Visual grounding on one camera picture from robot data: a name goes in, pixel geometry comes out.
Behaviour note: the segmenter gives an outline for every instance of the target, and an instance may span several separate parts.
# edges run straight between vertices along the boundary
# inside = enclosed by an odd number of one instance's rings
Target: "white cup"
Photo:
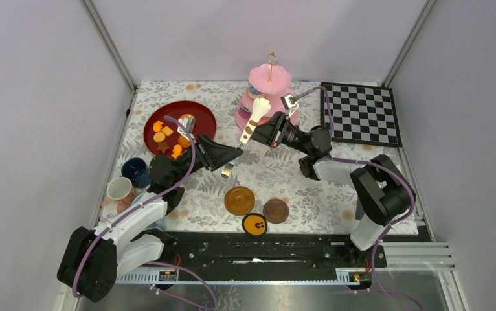
[[[126,177],[113,179],[107,186],[107,196],[117,201],[117,212],[121,213],[131,206],[137,192]]]

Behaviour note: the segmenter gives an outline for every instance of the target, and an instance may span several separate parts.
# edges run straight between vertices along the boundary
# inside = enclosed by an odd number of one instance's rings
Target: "cable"
[[[176,299],[179,299],[181,301],[184,301],[190,305],[194,305],[198,308],[202,308],[204,310],[210,310],[210,311],[214,311],[214,310],[217,310],[218,307],[219,307],[219,304],[218,304],[218,298],[216,297],[216,294],[214,293],[214,291],[212,290],[212,288],[196,273],[194,273],[193,271],[189,270],[189,269],[186,269],[184,267],[180,267],[180,266],[176,266],[174,264],[165,264],[163,262],[158,262],[158,261],[149,261],[147,262],[146,264],[149,264],[149,265],[152,265],[152,266],[162,266],[162,267],[168,267],[168,268],[175,268],[175,269],[179,269],[179,270],[183,270],[189,274],[191,274],[195,279],[197,279],[200,283],[202,283],[202,285],[204,285],[204,287],[208,290],[208,292],[210,292],[210,296],[212,296],[212,300],[214,301],[214,306],[212,308],[209,308],[207,306],[203,306],[203,305],[200,305],[194,301],[191,301],[185,297],[181,297],[179,295],[176,295],[176,294],[172,294],[172,293],[168,293],[166,291],[158,291],[157,294],[159,293],[162,293],[162,294],[165,294],[165,295],[168,295],[168,296],[171,296],[171,297],[174,297]]]
[[[300,95],[295,97],[295,100],[300,100],[304,98],[305,96],[311,94],[312,92],[321,89],[324,92],[324,101],[326,102],[326,107],[328,108],[328,117],[330,118],[330,137],[333,136],[333,119],[332,119],[332,109],[330,107],[330,99],[328,98],[328,90],[324,86],[315,86],[314,88],[310,89],[309,91],[305,91],[301,93]]]
[[[184,132],[188,133],[188,130],[181,124],[179,123],[179,121],[175,120],[174,118],[172,118],[171,116],[169,115],[166,115],[164,116],[164,119],[167,120],[167,121],[170,121],[170,122],[173,122],[173,123],[176,123]],[[190,143],[191,143],[191,150],[192,150],[192,157],[191,157],[191,164],[189,165],[189,169],[187,170],[187,173],[185,173],[185,176],[183,176],[177,183],[175,183],[175,185],[171,186],[170,188],[162,191],[161,193],[157,194],[156,196],[154,196],[153,198],[150,198],[149,200],[143,202],[143,205],[146,205],[146,204],[149,204],[151,203],[152,201],[155,201],[159,198],[161,198],[162,196],[168,194],[169,192],[173,191],[175,188],[178,188],[186,179],[187,177],[189,177],[189,175],[191,174],[191,172],[193,171],[193,167],[195,165],[195,157],[196,157],[196,151],[195,151],[195,144],[193,142],[192,139],[189,139]],[[114,228],[116,227],[121,221],[123,221],[126,217],[128,217],[129,215],[131,215],[132,213],[134,213],[135,211],[137,211],[138,209],[141,208],[141,204],[137,204],[136,206],[134,207],[131,207],[129,208],[128,210],[126,210],[126,212],[122,213],[121,216],[115,220],[110,227],[107,227],[105,228],[103,231],[101,231],[101,233],[99,235],[97,235],[95,237],[95,239],[90,243],[90,246],[88,247],[88,249],[86,250],[86,252],[84,253],[84,256],[82,257],[82,260],[80,261],[80,264],[78,265],[78,269],[76,270],[76,274],[74,275],[74,279],[73,279],[73,286],[72,286],[72,289],[73,289],[73,296],[75,298],[80,298],[82,297],[82,295],[80,295],[78,292],[77,292],[77,288],[78,288],[78,280],[80,279],[80,274],[82,273],[82,270],[84,269],[84,265],[86,264],[86,261],[88,260],[88,257],[90,256],[92,250],[94,249],[94,247],[97,245],[97,243],[99,242],[99,240],[101,240],[101,238],[106,234],[108,233],[111,228]],[[178,269],[180,270],[183,270],[191,275],[193,275],[197,280],[201,281],[203,283],[203,285],[206,286],[206,288],[210,291],[210,294],[211,296],[214,298],[214,302],[215,302],[215,307],[213,309],[206,309],[206,310],[215,310],[217,309],[218,307],[218,304],[216,302],[216,298],[215,298],[215,294],[214,292],[212,291],[212,289],[202,280],[202,278],[200,278],[198,275],[195,275],[194,272],[191,272],[190,270],[188,269],[185,269],[185,268],[182,268],[182,267],[179,267],[179,266],[176,266]],[[190,301],[187,301],[187,299],[183,298],[183,297],[179,297],[179,296],[175,296],[174,294],[170,294],[172,297],[176,297],[180,300],[183,300],[183,301],[186,301],[188,303],[191,303]]]
[[[370,272],[370,269],[372,269],[372,261],[371,261],[371,260],[367,260],[367,261],[366,261],[366,270],[365,270],[365,274],[368,274],[368,272]]]
[[[310,93],[314,92],[317,89],[322,89],[324,91],[324,99],[326,101],[326,107],[328,108],[328,118],[329,118],[329,121],[330,121],[330,137],[332,137],[333,136],[332,110],[330,109],[330,100],[328,98],[328,92],[327,92],[326,88],[323,87],[323,86],[317,86],[317,87],[314,87],[314,88],[310,89],[309,91],[305,91],[305,92],[301,93],[300,95],[298,95],[295,98],[296,99],[301,99],[301,98],[309,95]],[[379,290],[381,290],[393,303],[395,303],[396,305],[398,305],[401,308],[403,308],[405,310],[408,310],[408,311],[422,311],[423,310],[422,304],[419,303],[415,298],[409,296],[408,294],[401,293],[403,296],[408,297],[411,301],[414,301],[420,307],[420,309],[409,308],[409,307],[401,304],[400,302],[398,302],[393,297],[391,297],[391,295],[389,293],[394,293],[395,291],[386,290],[381,285],[381,283],[380,283],[380,281],[378,279],[378,276],[376,275],[376,263],[375,263],[375,261],[376,261],[376,251],[378,250],[379,241],[381,241],[383,239],[383,237],[389,232],[389,230],[391,229],[391,227],[394,224],[397,224],[398,222],[403,221],[404,219],[408,218],[412,214],[412,212],[414,212],[414,208],[416,207],[416,198],[414,197],[414,195],[412,193],[412,190],[410,189],[410,187],[408,186],[408,184],[402,178],[400,178],[400,176],[398,176],[397,174],[395,174],[393,171],[389,170],[387,167],[383,167],[383,166],[381,166],[379,164],[376,164],[374,162],[367,161],[367,160],[353,160],[353,159],[345,159],[345,158],[342,158],[342,157],[331,157],[331,158],[332,158],[333,161],[337,161],[337,162],[351,163],[351,164],[357,164],[357,165],[358,164],[363,164],[363,165],[370,165],[372,167],[376,167],[376,168],[378,168],[378,169],[386,172],[387,174],[389,174],[394,179],[396,179],[403,186],[403,188],[408,192],[408,195],[410,197],[410,207],[408,209],[408,212],[406,214],[404,214],[403,216],[401,216],[401,217],[399,217],[399,218],[391,221],[391,223],[389,223],[389,225],[386,226],[386,228],[383,230],[383,232],[381,233],[381,235],[378,237],[378,239],[376,240],[376,243],[374,244],[374,247],[372,248],[372,261],[371,261],[371,264],[372,264],[372,274],[373,274],[374,280],[376,280],[376,283],[378,284]]]

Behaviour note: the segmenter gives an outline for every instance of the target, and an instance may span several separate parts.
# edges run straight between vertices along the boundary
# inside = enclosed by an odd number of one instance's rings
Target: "brown plate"
[[[265,219],[272,224],[280,224],[286,221],[289,214],[288,204],[279,199],[271,199],[264,206]]]
[[[246,187],[233,187],[225,195],[225,208],[233,215],[246,215],[252,211],[254,205],[256,197],[252,190]]]

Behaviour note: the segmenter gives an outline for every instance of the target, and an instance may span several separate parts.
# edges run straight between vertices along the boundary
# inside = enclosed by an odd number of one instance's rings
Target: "white wall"
[[[0,0],[0,311],[54,307],[128,97],[79,1]]]
[[[496,310],[496,1],[438,1],[393,90],[434,231]]]
[[[425,0],[96,0],[132,76],[247,80],[275,51],[295,80],[382,81]]]

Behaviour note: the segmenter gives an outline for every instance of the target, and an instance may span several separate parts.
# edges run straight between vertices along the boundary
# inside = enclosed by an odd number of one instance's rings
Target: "gray floor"
[[[448,310],[440,281],[430,271],[394,272],[392,276],[387,272],[381,272],[379,276],[385,288],[413,296],[427,311]],[[216,295],[220,300],[218,310],[400,310],[383,293],[335,294],[346,290],[345,286],[215,286]],[[170,291],[198,303],[212,305],[210,295],[202,286],[176,285]],[[416,308],[406,299],[399,298],[399,300],[411,308]],[[79,310],[195,311],[199,309],[171,297],[155,295],[154,292],[149,291],[148,286],[116,285],[109,295],[98,303],[83,299]]]

